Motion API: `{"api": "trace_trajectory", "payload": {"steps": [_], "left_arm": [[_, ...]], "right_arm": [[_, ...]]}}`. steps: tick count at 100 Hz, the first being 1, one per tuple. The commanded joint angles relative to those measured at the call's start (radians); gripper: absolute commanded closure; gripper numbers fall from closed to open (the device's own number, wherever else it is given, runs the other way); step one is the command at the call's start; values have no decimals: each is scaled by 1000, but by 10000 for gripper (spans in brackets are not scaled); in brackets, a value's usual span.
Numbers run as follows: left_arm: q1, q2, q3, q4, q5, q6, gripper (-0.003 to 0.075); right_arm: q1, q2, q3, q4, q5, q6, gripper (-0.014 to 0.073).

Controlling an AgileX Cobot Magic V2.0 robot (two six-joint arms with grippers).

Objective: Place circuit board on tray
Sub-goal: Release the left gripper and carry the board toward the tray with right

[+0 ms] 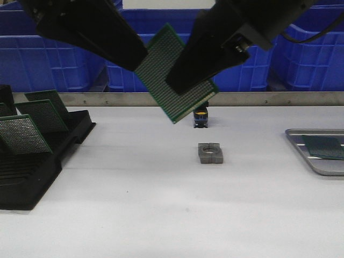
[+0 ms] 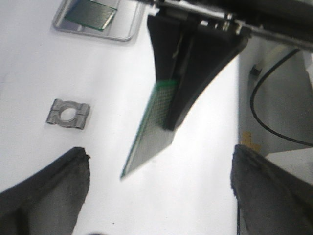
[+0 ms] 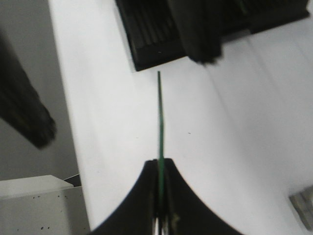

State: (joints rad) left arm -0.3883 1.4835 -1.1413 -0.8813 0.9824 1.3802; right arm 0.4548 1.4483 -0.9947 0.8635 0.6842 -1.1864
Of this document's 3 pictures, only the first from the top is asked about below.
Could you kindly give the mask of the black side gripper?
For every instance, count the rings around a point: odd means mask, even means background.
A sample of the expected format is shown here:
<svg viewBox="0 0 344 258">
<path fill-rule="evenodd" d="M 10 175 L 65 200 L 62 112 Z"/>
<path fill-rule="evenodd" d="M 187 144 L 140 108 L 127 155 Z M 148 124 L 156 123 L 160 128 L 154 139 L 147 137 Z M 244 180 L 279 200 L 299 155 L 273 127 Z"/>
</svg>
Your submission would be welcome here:
<svg viewBox="0 0 344 258">
<path fill-rule="evenodd" d="M 179 95 L 219 72 L 243 64 L 244 41 L 265 51 L 272 40 L 313 5 L 313 1 L 215 1 L 200 11 L 189 40 L 170 69 L 166 82 Z"/>
<path fill-rule="evenodd" d="M 112 1 L 18 1 L 39 35 L 134 71 L 148 51 Z"/>
</svg>

